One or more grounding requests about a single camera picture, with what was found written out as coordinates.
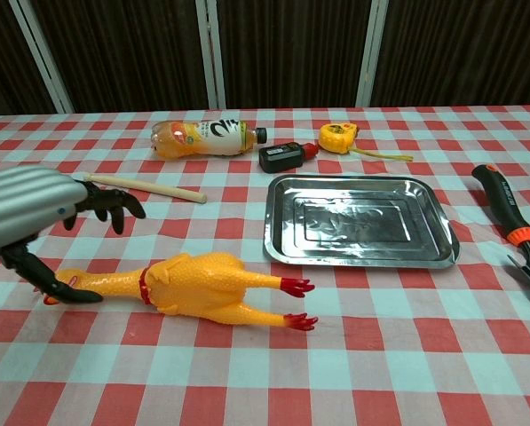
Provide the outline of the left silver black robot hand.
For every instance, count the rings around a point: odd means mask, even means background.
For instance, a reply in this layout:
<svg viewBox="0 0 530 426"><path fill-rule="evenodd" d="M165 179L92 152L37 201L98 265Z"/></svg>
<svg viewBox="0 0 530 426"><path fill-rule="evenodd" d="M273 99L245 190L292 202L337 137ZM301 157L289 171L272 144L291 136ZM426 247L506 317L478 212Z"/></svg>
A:
<svg viewBox="0 0 530 426"><path fill-rule="evenodd" d="M77 215L87 210L102 222L111 220L115 233L120 234L126 209L136 218L146 216L139 200L123 190L104 190L41 165L0 170L0 262L59 302L98 303L103 300L98 293L58 280L52 269L29 252L28 244L58 222L73 229Z"/></svg>

